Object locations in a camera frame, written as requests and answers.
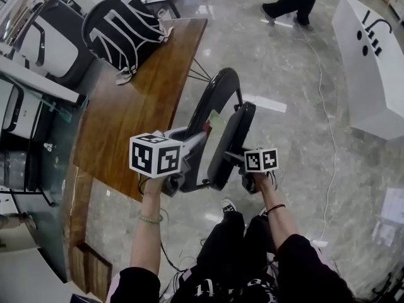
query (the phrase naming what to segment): black bracelet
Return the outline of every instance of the black bracelet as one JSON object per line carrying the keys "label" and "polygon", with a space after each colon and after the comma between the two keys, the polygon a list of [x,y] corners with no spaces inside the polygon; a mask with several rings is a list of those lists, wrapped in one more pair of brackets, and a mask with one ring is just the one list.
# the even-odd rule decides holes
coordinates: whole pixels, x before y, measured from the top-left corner
{"label": "black bracelet", "polygon": [[275,209],[281,208],[281,207],[286,208],[286,205],[275,205],[272,209],[269,209],[266,214],[268,215],[272,210],[275,210]]}

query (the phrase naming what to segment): white cable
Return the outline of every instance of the white cable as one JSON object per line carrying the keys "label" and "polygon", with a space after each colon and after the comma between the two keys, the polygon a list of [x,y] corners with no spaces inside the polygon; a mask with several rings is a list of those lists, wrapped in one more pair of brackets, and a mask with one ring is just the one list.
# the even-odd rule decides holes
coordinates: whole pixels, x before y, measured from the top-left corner
{"label": "white cable", "polygon": [[298,25],[299,25],[299,28],[300,28],[301,33],[303,34],[304,40],[306,41],[306,43],[308,44],[308,46],[312,49],[312,51],[313,51],[313,52],[315,53],[315,55],[317,56],[318,69],[320,70],[320,83],[319,83],[319,86],[318,86],[318,92],[320,93],[321,100],[323,101],[323,110],[324,110],[324,113],[326,114],[326,117],[327,117],[327,120],[328,120],[328,124],[329,124],[329,126],[330,126],[330,134],[331,134],[331,137],[333,138],[334,151],[335,151],[335,152],[334,152],[334,164],[333,164],[333,166],[334,166],[334,171],[333,171],[333,177],[331,178],[331,181],[330,181],[330,185],[328,186],[328,189],[327,189],[326,207],[325,207],[325,209],[324,209],[324,214],[323,214],[323,224],[324,224],[324,227],[323,227],[323,231],[321,232],[321,236],[320,236],[320,240],[321,240],[321,239],[323,239],[323,235],[324,235],[324,232],[325,232],[325,230],[326,230],[326,224],[327,224],[327,223],[326,223],[326,214],[327,214],[327,209],[328,209],[328,198],[329,198],[329,196],[330,196],[331,185],[332,185],[332,183],[333,183],[333,181],[334,181],[335,173],[336,173],[336,143],[335,143],[335,139],[334,139],[333,130],[332,130],[332,128],[331,128],[331,120],[330,120],[330,117],[329,117],[329,115],[328,115],[328,113],[327,113],[327,110],[326,110],[326,104],[325,104],[325,101],[324,101],[323,94],[321,93],[321,81],[323,80],[323,71],[321,70],[320,57],[318,56],[318,54],[317,54],[316,50],[314,49],[314,47],[309,43],[309,40],[307,39],[306,35],[304,34],[304,32],[303,32],[303,30],[302,30],[302,27],[300,27],[300,24],[298,24]]}

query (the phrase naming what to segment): black and white cube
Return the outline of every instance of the black and white cube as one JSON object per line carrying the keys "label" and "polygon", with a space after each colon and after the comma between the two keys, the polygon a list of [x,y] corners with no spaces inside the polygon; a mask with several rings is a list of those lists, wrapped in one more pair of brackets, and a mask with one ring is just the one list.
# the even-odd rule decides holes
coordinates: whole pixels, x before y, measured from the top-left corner
{"label": "black and white cube", "polygon": [[268,172],[278,169],[278,149],[257,149],[244,152],[246,172]]}
{"label": "black and white cube", "polygon": [[181,171],[182,142],[154,134],[130,139],[129,168],[151,178]]}

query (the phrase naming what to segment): gray marble floor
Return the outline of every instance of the gray marble floor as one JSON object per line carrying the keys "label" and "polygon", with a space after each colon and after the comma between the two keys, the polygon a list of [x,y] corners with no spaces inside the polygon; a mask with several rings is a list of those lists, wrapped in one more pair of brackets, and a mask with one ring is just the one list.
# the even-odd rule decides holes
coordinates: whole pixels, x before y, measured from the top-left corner
{"label": "gray marble floor", "polygon": [[[323,252],[334,259],[352,290],[368,296],[396,264],[403,261],[404,230],[381,219],[388,189],[404,187],[404,139],[385,141],[352,129],[348,124],[345,74],[331,19],[339,0],[318,0],[311,14],[315,28],[307,37],[317,50],[323,69],[321,85],[335,135],[336,177],[329,193],[326,230],[323,215],[333,173],[334,148],[318,92],[316,56],[299,28],[269,27],[259,5],[274,0],[177,0],[182,16],[207,17],[208,28],[197,58],[210,72],[234,68],[243,94],[280,102],[284,112],[262,107],[246,140],[246,147],[278,147],[280,194],[294,214],[302,235],[322,241]],[[390,21],[391,12],[382,0],[361,0]],[[404,46],[402,27],[395,34]],[[186,126],[205,86],[189,79],[182,94],[174,127]],[[221,113],[227,120],[231,100]],[[211,134],[200,178],[220,138]],[[221,219],[220,202],[231,198],[246,223],[263,207],[259,196],[250,196],[234,170],[222,192],[205,189],[163,197],[169,214],[162,225],[163,243],[171,260],[181,268],[192,263],[207,237]],[[129,264],[131,241],[139,203],[95,181],[87,225],[87,242],[111,261],[114,272]],[[373,235],[382,221],[393,226],[391,243]],[[162,285],[174,270],[162,258]]]}

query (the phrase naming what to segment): bracelet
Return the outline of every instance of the bracelet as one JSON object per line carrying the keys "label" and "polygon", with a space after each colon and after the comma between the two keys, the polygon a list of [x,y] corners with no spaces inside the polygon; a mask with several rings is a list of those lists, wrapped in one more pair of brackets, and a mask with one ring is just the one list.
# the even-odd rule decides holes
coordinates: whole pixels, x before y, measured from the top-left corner
{"label": "bracelet", "polygon": [[140,212],[139,212],[139,217],[138,218],[141,221],[152,223],[154,225],[158,225],[158,224],[160,224],[161,221],[163,221],[163,216],[162,215],[160,215],[160,218],[158,220],[153,220],[153,219],[150,219],[148,217],[144,217],[143,215],[140,214]]}
{"label": "bracelet", "polygon": [[286,208],[286,205],[275,205],[272,209],[269,209],[269,210],[266,212],[266,214],[269,214],[269,212],[271,212],[272,210],[275,210],[275,209],[281,208],[281,207]]}

